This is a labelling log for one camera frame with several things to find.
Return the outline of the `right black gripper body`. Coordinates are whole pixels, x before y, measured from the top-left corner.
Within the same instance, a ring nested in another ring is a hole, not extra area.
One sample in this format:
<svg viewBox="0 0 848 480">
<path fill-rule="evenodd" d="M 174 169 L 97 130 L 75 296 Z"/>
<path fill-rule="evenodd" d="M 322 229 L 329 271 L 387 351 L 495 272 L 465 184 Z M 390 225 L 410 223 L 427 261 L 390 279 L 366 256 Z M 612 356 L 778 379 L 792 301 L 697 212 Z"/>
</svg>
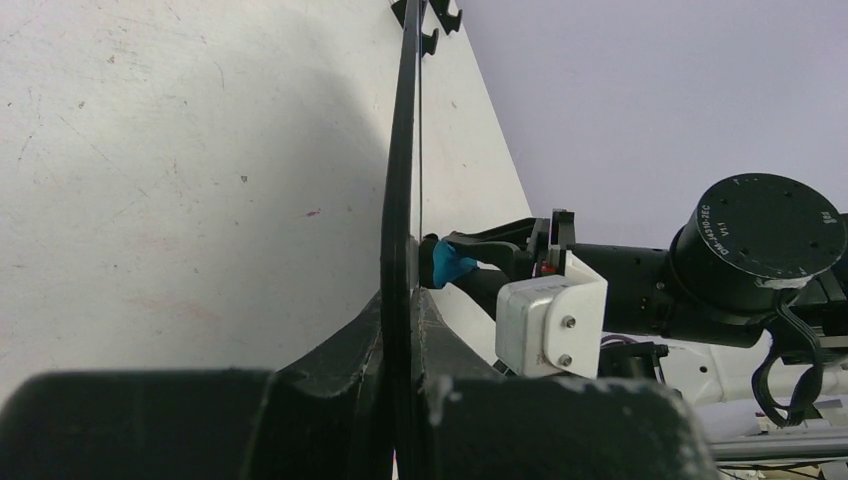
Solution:
<svg viewBox="0 0 848 480">
<path fill-rule="evenodd" d="M 529 244 L 538 260 L 559 247 L 607 281 L 606 332 L 749 348 L 769 323 L 768 309 L 728 309 L 695 293 L 668 250 L 578 243 L 567 210 L 536 218 Z"/>
</svg>

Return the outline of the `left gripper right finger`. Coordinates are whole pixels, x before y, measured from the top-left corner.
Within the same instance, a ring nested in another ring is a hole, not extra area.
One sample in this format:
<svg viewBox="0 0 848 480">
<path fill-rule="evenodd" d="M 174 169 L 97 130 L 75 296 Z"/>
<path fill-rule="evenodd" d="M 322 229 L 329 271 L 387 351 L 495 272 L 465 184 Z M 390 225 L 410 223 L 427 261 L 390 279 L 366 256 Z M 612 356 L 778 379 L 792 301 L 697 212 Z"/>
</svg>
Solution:
<svg viewBox="0 0 848 480">
<path fill-rule="evenodd" d="M 705 435 L 672 390 L 651 381 L 508 377 L 416 295 L 421 479 L 714 479 Z"/>
</svg>

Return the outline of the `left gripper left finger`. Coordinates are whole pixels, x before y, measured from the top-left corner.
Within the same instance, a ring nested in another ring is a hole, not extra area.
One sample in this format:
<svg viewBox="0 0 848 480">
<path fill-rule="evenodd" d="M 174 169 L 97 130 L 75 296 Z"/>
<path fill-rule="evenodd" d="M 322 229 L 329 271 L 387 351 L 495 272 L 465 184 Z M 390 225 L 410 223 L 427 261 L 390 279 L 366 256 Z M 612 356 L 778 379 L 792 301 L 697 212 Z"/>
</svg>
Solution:
<svg viewBox="0 0 848 480">
<path fill-rule="evenodd" d="M 277 370 L 65 371 L 1 411 L 5 479 L 387 479 L 380 301 Z"/>
</svg>

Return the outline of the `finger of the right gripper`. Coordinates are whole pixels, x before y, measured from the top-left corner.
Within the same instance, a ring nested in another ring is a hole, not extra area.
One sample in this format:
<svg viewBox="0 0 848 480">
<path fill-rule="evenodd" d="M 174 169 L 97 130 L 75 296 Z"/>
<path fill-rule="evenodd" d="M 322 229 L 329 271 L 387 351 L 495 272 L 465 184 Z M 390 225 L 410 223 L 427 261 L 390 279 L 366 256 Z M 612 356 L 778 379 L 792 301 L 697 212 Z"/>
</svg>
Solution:
<svg viewBox="0 0 848 480">
<path fill-rule="evenodd" d="M 499 291 L 510 282 L 509 277 L 500 270 L 477 268 L 459 276 L 453 285 L 495 320 Z"/>
<path fill-rule="evenodd" d="M 536 219 L 516 220 L 478 233 L 452 232 L 444 240 L 460 255 L 494 265 L 505 275 L 532 275 L 530 240 Z"/>
</svg>

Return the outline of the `blue whiteboard eraser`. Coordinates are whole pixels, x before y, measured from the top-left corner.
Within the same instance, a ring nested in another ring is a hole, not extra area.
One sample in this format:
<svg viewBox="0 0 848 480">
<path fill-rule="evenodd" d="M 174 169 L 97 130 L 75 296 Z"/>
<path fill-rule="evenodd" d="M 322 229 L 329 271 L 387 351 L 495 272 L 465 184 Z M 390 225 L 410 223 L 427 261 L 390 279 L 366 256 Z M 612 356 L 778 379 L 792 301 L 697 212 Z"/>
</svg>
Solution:
<svg viewBox="0 0 848 480">
<path fill-rule="evenodd" d="M 478 262 L 459 254 L 446 240 L 427 234 L 418 248 L 418 280 L 422 287 L 442 289 L 479 268 Z"/>
</svg>

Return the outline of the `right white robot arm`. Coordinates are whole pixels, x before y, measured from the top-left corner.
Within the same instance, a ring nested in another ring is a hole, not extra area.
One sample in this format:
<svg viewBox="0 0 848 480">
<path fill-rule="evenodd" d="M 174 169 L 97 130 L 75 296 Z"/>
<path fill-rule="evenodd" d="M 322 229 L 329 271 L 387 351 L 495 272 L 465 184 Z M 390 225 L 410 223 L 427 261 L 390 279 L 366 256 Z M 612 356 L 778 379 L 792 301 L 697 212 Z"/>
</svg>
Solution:
<svg viewBox="0 0 848 480">
<path fill-rule="evenodd" d="M 847 391 L 847 217 L 799 181 L 718 181 L 667 248 L 580 243 L 568 210 L 426 242 L 422 283 L 495 321 L 505 372 L 650 379 L 793 418 Z"/>
</svg>

